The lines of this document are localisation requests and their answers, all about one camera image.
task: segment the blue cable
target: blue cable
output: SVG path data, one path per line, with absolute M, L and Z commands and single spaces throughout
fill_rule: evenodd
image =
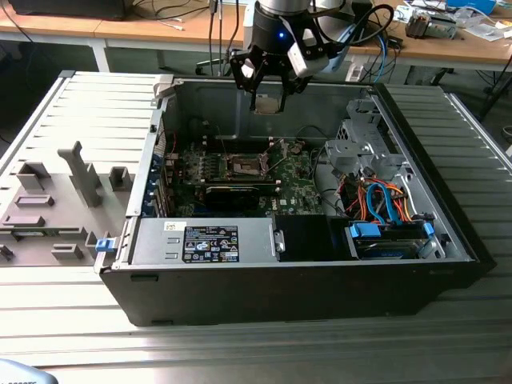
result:
M 393 209 L 393 203 L 391 202 L 391 193 L 387 189 L 387 187 L 385 185 L 381 184 L 380 182 L 376 182 L 376 183 L 372 184 L 371 186 L 368 187 L 368 190 L 366 191 L 366 205 L 368 206 L 368 211 L 377 220 L 379 220 L 381 222 L 381 224 L 383 224 L 383 225 L 386 224 L 386 220 L 384 220 L 384 218 L 382 218 L 382 216 L 380 214 L 375 212 L 375 210 L 374 210 L 374 208 L 372 206 L 372 202 L 371 202 L 372 192 L 377 187 L 379 187 L 382 190 L 382 192 L 384 193 L 384 198 L 386 199 L 387 213 L 390 216 L 391 221 L 392 222 L 396 222 L 397 225 L 400 226 L 402 224 L 402 221 L 398 217 L 398 214 L 396 213 L 396 211 Z
M 375 78 L 374 82 L 378 82 L 378 80 L 382 76 L 382 72 L 384 71 L 384 65 L 386 64 L 386 56 L 387 56 L 387 48 L 386 48 L 386 44 L 384 43 L 384 40 L 382 39 L 382 37 L 380 35 L 378 35 L 377 37 L 378 37 L 378 40 L 381 42 L 382 62 L 381 62 L 381 68 L 378 71 L 377 77 Z

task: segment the wooden desk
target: wooden desk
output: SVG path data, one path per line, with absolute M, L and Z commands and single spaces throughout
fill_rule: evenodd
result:
M 377 4 L 386 2 L 392 6 L 400 4 L 400 0 L 375 0 Z M 178 4 L 178 0 L 155 0 L 157 6 L 165 4 Z M 168 10 L 168 14 L 182 13 L 192 7 L 205 6 L 206 2 L 192 2 L 191 7 Z M 210 15 L 208 10 L 196 14 L 189 14 L 183 18 L 182 25 L 185 30 L 176 30 L 160 22 L 140 19 L 129 16 L 123 22 L 102 21 L 88 18 L 62 18 L 50 16 L 20 16 L 6 2 L 6 8 L 11 17 L 36 42 L 52 42 L 61 44 L 79 44 L 90 46 L 101 71 L 109 71 L 105 48 L 123 47 L 153 50 L 188 50 L 208 51 L 208 27 Z M 243 41 L 243 15 L 244 7 L 240 7 L 240 24 L 234 40 L 234 46 L 242 46 Z M 148 17 L 149 9 L 140 9 L 139 12 Z M 512 12 L 500 11 L 493 17 L 512 17 Z M 235 24 L 234 6 L 224 7 L 222 39 L 226 46 Z M 412 39 L 405 36 L 405 24 L 393 22 L 390 34 L 402 38 L 403 49 L 397 63 L 412 66 L 432 66 L 449 68 L 466 68 L 474 70 L 502 70 L 508 57 L 512 53 L 510 40 L 497 40 L 487 42 L 459 30 L 455 40 L 426 38 Z M 218 52 L 218 17 L 215 18 L 213 37 L 213 51 Z M 26 38 L 0 10 L 0 40 L 25 41 Z M 373 42 L 363 47 L 352 47 L 347 59 L 361 65 L 371 60 L 380 49 Z
M 402 5 L 400 0 L 374 0 L 377 4 L 389 4 L 396 9 L 397 5 Z M 387 12 L 382 12 L 381 20 L 387 18 Z M 492 18 L 512 18 L 512 11 L 505 11 L 498 7 L 493 12 Z M 405 23 L 392 22 L 388 28 L 388 33 L 403 39 L 403 48 L 400 53 L 398 62 L 404 61 L 418 62 L 420 61 L 436 61 L 459 63 L 455 67 L 472 66 L 477 64 L 498 64 L 504 66 L 512 54 L 512 41 L 510 39 L 500 39 L 495 42 L 488 42 L 483 38 L 478 38 L 462 29 L 458 29 L 454 40 L 446 38 L 424 38 L 414 39 L 408 38 L 405 31 Z M 366 44 L 364 47 L 354 47 L 350 50 L 352 54 L 371 54 L 376 55 L 380 48 L 373 43 Z
M 94 18 L 64 18 L 56 16 L 23 16 L 14 12 L 7 0 L 3 1 L 9 16 L 28 34 L 60 35 L 93 38 L 102 20 Z M 0 8 L 0 32 L 20 34 L 19 29 Z
M 178 10 L 171 10 L 169 13 L 162 13 L 163 15 L 180 14 L 189 10 L 201 8 L 205 6 L 204 2 L 196 2 L 190 7 L 181 7 Z M 243 15 L 245 7 L 240 6 L 240 24 L 238 33 L 233 41 L 235 46 L 241 47 L 243 44 Z M 146 6 L 141 9 L 139 13 L 148 18 L 153 15 Z M 169 24 L 182 26 L 184 30 L 176 30 L 170 26 L 156 22 L 154 20 L 140 19 L 135 15 L 131 15 L 123 22 L 102 21 L 94 35 L 97 38 L 122 38 L 130 40 L 145 40 L 149 42 L 180 42 L 189 44 L 208 44 L 208 29 L 210 26 L 210 12 L 208 10 L 201 10 L 194 14 L 188 14 L 182 17 L 183 23 L 166 21 Z M 233 34 L 236 23 L 236 12 L 234 6 L 223 7 L 223 20 L 222 20 L 222 40 L 224 44 Z M 218 16 L 214 18 L 214 28 L 212 33 L 212 43 L 218 44 Z

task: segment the desk leg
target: desk leg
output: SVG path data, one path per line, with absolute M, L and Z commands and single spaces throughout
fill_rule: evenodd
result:
M 89 40 L 89 46 L 93 49 L 94 58 L 98 65 L 99 72 L 110 72 L 109 62 L 106 59 L 106 43 L 102 38 L 93 38 Z

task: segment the floor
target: floor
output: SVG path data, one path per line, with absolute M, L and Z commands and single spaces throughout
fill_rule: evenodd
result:
M 16 61 L 7 56 L 0 61 L 0 154 L 8 147 L 7 142 L 16 137 L 60 70 L 96 70 L 92 50 L 87 47 L 51 44 L 34 46 L 22 43 L 20 51 L 21 60 Z M 194 64 L 206 60 L 206 56 L 205 53 L 191 52 L 165 52 L 163 55 L 166 65 L 177 74 L 194 74 Z M 156 52 L 152 50 L 110 49 L 108 58 L 114 72 L 161 72 L 158 69 Z M 330 78 L 343 80 L 347 67 L 345 64 Z M 391 81 L 402 82 L 407 71 L 408 67 L 397 66 Z M 482 91 L 487 84 L 473 70 L 456 70 L 453 74 L 446 74 L 440 85 L 445 91 L 459 96 L 474 114 L 479 111 L 485 99 Z M 501 131 L 512 118 L 511 99 L 510 95 L 503 97 L 483 123 L 504 149 L 508 145 Z

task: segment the yellow cable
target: yellow cable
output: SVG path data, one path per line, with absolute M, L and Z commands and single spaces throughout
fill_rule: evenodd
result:
M 407 199 L 406 199 L 406 198 L 404 198 L 404 199 L 403 199 L 403 205 L 404 205 L 404 207 L 406 208 L 406 216 L 407 216 L 407 219 L 409 219 L 409 221 L 410 221 L 410 222 L 412 222 L 412 221 L 413 221 L 413 219 L 412 219 L 412 218 L 410 218 L 410 215 L 409 215 L 409 208 L 407 208 Z

